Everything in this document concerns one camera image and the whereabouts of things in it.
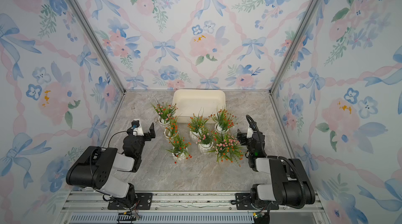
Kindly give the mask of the orange flowered potted gypsophila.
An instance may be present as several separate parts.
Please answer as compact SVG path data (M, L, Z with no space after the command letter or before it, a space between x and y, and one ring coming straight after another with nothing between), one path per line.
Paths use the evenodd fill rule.
M178 133L178 118L176 116L170 117L164 130L164 137L170 140L178 135Z

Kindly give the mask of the pink flowered potted gypsophila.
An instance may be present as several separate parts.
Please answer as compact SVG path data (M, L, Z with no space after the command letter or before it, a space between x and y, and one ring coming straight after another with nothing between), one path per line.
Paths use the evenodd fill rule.
M159 101L157 101L156 105L152 104L152 107L158 114L158 122L161 126L167 126L178 109L176 104L168 104Z

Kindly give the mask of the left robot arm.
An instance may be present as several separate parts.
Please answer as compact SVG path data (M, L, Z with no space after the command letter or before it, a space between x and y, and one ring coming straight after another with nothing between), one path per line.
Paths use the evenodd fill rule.
M145 143L156 137L155 126L151 124L145 133L140 120L135 119L125 132L123 153L112 147L88 147L67 172L66 182L109 196L109 210L149 210L153 194L137 193L132 183L114 177L111 172L136 173L139 170Z

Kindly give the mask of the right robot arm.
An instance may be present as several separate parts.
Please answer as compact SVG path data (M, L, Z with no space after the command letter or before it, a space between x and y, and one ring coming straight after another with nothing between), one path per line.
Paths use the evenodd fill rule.
M300 159L266 155L265 136L251 128L237 131L237 140L247 147L249 167L269 176L268 183L254 184L246 196L236 195L238 209L269 210L278 205L301 209L315 203L315 190Z

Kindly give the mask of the large pink flowered potted plant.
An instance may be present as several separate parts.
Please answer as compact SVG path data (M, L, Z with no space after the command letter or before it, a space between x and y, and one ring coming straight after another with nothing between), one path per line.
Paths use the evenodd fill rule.
M245 157L240 141L230 133L214 133L214 144L212 152L216 155L217 162L230 161L237 163Z

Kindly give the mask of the centre small potted gypsophila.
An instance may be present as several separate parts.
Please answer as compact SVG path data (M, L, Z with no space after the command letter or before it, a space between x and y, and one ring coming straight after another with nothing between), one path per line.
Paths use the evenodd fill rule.
M202 154L212 151L214 145L214 134L205 127L201 128L198 133L199 137L197 140L197 145L199 151Z

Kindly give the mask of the cream plastic storage box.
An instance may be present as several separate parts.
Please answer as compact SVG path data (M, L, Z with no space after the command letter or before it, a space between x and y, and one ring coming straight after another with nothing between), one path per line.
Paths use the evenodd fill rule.
M208 118L211 114L226 107L226 94L221 90L191 90L175 91L173 104L177 106L178 123L189 123L191 117Z

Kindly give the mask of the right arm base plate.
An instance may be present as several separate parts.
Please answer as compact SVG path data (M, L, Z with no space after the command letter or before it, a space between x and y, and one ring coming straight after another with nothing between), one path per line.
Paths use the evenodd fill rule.
M271 201L262 201L250 193L236 193L235 199L230 202L237 210L279 210L278 204Z

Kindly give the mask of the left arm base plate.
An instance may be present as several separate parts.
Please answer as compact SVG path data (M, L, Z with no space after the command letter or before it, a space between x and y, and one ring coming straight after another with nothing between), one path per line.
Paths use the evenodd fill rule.
M108 200L108 210L149 210L151 208L152 193L128 194L126 198L114 198Z

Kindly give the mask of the aluminium rail frame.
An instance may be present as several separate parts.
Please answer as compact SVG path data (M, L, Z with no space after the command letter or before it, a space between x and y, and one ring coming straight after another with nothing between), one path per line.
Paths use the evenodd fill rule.
M112 207L96 192L71 192L58 224L327 224L319 197L302 209L254 208L246 191L140 191L132 210Z

